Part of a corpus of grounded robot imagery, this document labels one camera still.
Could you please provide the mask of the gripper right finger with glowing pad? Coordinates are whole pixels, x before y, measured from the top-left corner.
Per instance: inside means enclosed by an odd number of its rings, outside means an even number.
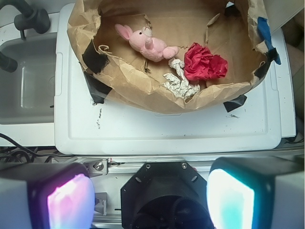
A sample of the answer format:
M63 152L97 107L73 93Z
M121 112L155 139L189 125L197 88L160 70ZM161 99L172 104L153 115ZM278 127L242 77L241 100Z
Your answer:
M218 229L303 229L304 157L220 157L208 176L207 205Z

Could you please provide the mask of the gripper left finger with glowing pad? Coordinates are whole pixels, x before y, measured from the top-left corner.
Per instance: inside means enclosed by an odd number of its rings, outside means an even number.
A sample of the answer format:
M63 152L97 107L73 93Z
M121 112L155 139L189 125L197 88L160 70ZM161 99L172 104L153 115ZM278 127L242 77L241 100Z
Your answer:
M95 190L80 163L1 163L2 229L88 229Z

